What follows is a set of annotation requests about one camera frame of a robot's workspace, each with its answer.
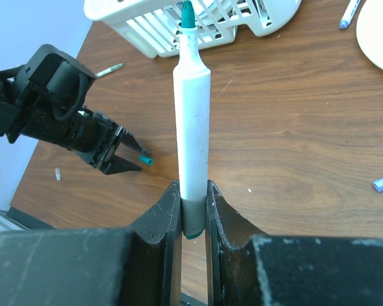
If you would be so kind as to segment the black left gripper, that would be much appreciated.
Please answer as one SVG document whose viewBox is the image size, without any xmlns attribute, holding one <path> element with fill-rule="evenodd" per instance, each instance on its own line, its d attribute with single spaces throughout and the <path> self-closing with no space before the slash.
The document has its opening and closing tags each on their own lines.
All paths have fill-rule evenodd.
<svg viewBox="0 0 383 306">
<path fill-rule="evenodd" d="M 83 110 L 66 120 L 57 120 L 54 115 L 50 118 L 54 129 L 60 132 L 53 143 L 74 151 L 85 163 L 105 175 L 142 171 L 141 166 L 115 155 L 120 143 L 150 155 L 129 130 L 101 112 Z"/>
</svg>

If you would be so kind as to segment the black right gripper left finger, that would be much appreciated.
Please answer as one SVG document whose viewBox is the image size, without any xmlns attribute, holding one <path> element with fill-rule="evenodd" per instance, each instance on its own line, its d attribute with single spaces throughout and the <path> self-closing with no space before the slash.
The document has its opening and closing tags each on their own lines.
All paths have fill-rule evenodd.
<svg viewBox="0 0 383 306">
<path fill-rule="evenodd" d="M 179 182 L 130 225 L 128 305 L 180 305 L 182 220 Z"/>
</svg>

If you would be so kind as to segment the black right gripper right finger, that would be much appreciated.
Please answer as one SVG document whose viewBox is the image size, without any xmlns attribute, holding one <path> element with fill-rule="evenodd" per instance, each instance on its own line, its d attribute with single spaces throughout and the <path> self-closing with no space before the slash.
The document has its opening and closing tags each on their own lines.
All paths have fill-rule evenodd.
<svg viewBox="0 0 383 306">
<path fill-rule="evenodd" d="M 209 305 L 261 305 L 252 236 L 267 233 L 227 203 L 207 181 L 206 264 Z"/>
</svg>

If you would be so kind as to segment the teal pen cap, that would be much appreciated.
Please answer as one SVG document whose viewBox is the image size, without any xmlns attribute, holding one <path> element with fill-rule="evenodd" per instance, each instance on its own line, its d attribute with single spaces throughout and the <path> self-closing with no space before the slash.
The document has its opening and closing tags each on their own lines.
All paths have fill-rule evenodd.
<svg viewBox="0 0 383 306">
<path fill-rule="evenodd" d="M 148 155 L 140 155 L 139 160 L 148 166 L 152 166 L 154 164 L 154 159 Z"/>
</svg>

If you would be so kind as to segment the white pen with teal tip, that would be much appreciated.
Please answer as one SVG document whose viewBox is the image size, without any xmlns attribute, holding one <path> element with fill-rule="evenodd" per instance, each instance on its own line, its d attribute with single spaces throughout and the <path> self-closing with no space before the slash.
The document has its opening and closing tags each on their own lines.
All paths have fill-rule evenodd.
<svg viewBox="0 0 383 306">
<path fill-rule="evenodd" d="M 192 2 L 185 1 L 173 84 L 182 226 L 188 240 L 205 229 L 209 161 L 211 70 L 200 57 L 197 33 Z"/>
</svg>

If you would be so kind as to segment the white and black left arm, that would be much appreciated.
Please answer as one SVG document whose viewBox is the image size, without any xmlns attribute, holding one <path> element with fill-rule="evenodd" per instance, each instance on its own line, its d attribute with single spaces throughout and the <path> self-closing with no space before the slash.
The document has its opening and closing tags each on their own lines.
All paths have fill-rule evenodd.
<svg viewBox="0 0 383 306">
<path fill-rule="evenodd" d="M 120 144 L 147 154 L 131 132 L 85 105 L 96 75 L 53 45 L 42 45 L 19 67 L 0 71 L 0 136 L 20 135 L 76 153 L 105 175 L 141 171 L 115 155 Z"/>
</svg>

